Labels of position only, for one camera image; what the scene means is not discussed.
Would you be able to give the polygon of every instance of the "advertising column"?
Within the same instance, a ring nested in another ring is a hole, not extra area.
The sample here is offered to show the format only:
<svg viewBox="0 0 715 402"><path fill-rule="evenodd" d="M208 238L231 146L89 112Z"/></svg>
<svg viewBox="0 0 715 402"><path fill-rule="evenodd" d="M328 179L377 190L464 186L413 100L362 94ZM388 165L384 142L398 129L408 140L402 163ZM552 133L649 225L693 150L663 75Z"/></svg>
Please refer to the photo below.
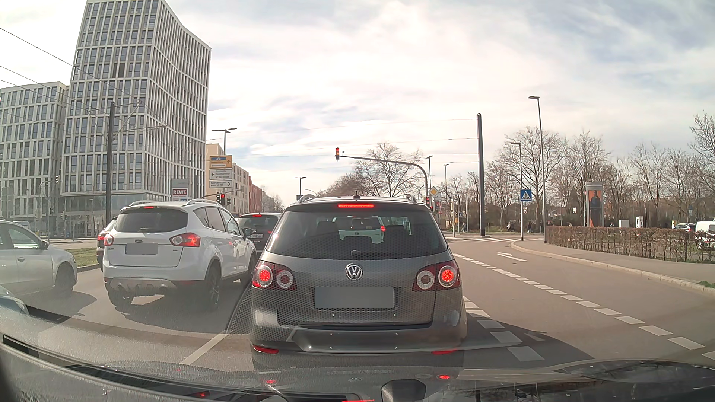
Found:
<svg viewBox="0 0 715 402"><path fill-rule="evenodd" d="M586 183L586 222L590 227L603 226L603 183Z"/></svg>

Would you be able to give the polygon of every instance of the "car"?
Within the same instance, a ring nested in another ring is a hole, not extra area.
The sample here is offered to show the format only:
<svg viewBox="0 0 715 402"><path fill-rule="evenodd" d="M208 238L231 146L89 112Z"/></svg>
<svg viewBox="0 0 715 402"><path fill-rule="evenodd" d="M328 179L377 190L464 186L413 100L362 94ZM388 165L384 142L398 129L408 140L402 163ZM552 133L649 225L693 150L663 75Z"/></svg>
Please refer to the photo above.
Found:
<svg viewBox="0 0 715 402"><path fill-rule="evenodd" d="M125 310L136 296L178 295L214 310L222 282L251 277L257 261L251 234L215 201L133 202L104 236L109 301Z"/></svg>
<svg viewBox="0 0 715 402"><path fill-rule="evenodd" d="M341 238L340 220L376 216L401 224L380 229L379 241L359 230ZM467 334L459 267L414 198L304 196L289 205L254 268L250 297L256 368L328 355L441 356Z"/></svg>
<svg viewBox="0 0 715 402"><path fill-rule="evenodd" d="M0 220L0 286L15 295L54 291L68 297L77 283L74 256L23 225Z"/></svg>
<svg viewBox="0 0 715 402"><path fill-rule="evenodd" d="M101 270L104 270L102 267L102 258L104 258L104 236L109 233L110 230L114 227L114 224L117 222L117 217L113 217L112 220L109 221L109 224L97 235L97 264L99 264L99 268Z"/></svg>
<svg viewBox="0 0 715 402"><path fill-rule="evenodd" d="M241 230L245 228L253 230L253 234L248 238L256 246L256 252L259 256L263 253L263 248L266 246L271 233L273 233L273 228L278 223L280 215L278 212L254 212L238 215L237 221Z"/></svg>

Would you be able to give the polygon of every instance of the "white suv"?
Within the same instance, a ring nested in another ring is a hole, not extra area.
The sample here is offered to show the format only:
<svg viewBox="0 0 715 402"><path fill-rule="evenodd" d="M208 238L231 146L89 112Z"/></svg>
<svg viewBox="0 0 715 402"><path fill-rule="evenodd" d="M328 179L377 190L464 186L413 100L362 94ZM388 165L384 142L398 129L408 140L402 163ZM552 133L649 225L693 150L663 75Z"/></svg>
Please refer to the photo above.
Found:
<svg viewBox="0 0 715 402"><path fill-rule="evenodd" d="M134 296L186 293L213 310L222 280L246 283L256 249L231 214L215 201L137 201L104 236L104 287L117 309Z"/></svg>

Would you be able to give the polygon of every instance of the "car wheel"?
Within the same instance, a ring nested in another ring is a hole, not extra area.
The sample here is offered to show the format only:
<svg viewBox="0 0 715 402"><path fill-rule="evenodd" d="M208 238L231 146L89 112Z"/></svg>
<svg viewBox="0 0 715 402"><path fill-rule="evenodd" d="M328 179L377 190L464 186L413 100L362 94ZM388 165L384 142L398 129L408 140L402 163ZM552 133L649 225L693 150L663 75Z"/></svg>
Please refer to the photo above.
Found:
<svg viewBox="0 0 715 402"><path fill-rule="evenodd" d="M134 300L134 296L117 290L107 290L107 295L109 296L109 301L112 302L114 307L119 311L125 311Z"/></svg>
<svg viewBox="0 0 715 402"><path fill-rule="evenodd" d="M74 288L74 275L72 267L67 263L62 263L57 270L54 280L54 291L60 298L68 298Z"/></svg>
<svg viewBox="0 0 715 402"><path fill-rule="evenodd" d="M221 297L221 269L216 265L209 268L206 279L197 293L197 307L200 310L213 311L219 305Z"/></svg>

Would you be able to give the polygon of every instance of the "rear headrest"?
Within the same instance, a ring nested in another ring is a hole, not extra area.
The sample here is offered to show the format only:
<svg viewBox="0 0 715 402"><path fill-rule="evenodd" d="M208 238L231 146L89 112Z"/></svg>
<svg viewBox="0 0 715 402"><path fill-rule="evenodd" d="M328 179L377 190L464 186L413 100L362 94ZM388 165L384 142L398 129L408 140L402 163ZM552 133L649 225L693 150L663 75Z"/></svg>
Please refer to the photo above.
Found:
<svg viewBox="0 0 715 402"><path fill-rule="evenodd" d="M327 220L323 220L317 223L317 227L315 228L315 235L327 235L335 233L338 234L339 232L337 231L337 223L335 222L329 222Z"/></svg>

